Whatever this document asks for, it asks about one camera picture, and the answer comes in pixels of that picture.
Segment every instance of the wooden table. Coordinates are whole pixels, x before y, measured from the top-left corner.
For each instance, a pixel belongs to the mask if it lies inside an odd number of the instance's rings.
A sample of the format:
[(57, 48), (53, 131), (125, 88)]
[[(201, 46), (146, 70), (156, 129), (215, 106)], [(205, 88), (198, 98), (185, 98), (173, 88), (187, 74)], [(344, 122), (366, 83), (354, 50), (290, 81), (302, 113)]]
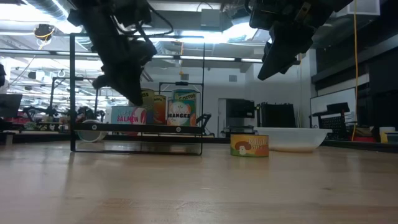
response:
[(397, 154), (243, 158), (204, 147), (202, 157), (0, 147), (1, 223), (398, 223)]

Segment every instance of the whiteboard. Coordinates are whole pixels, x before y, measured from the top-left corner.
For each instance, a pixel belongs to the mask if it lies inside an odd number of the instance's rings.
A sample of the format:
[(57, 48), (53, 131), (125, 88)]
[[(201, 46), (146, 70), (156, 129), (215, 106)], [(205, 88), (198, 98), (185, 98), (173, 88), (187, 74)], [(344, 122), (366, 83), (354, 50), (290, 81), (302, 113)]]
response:
[(327, 111), (327, 105), (334, 103), (348, 103), (349, 113), (355, 112), (355, 88), (337, 91), (323, 96), (318, 96), (311, 99), (311, 120), (312, 128), (319, 128), (318, 117), (312, 117), (312, 114), (317, 112)]

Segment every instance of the computer monitor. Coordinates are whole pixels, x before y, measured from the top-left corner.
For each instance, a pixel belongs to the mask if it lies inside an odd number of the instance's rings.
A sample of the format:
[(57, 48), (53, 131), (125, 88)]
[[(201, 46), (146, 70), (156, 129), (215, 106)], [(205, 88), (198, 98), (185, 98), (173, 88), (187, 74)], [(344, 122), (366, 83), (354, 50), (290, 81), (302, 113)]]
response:
[(21, 99), (22, 94), (0, 94), (0, 117), (16, 117)]

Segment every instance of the ductwork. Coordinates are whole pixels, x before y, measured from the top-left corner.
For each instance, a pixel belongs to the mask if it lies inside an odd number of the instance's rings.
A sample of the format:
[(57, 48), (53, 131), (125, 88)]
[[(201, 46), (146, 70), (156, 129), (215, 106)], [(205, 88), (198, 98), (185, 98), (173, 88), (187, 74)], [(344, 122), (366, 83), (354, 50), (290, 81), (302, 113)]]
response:
[[(67, 0), (22, 0), (25, 4), (35, 7), (44, 14), (52, 16), (59, 24), (67, 24), (73, 26), (68, 22), (68, 12), (73, 8)], [(64, 33), (69, 33), (67, 30), (57, 27)], [(78, 37), (76, 42), (85, 49), (91, 49), (91, 41), (88, 37)]]

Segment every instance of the shelf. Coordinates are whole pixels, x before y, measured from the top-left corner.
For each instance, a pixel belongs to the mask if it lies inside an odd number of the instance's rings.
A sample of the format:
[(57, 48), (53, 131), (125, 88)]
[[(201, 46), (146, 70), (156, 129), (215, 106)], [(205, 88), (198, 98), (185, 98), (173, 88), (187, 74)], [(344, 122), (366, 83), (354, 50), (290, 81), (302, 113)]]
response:
[(75, 131), (123, 131), (145, 133), (176, 133), (176, 134), (201, 134), (201, 127), (196, 126), (166, 126), (153, 124), (93, 124), (78, 123)]

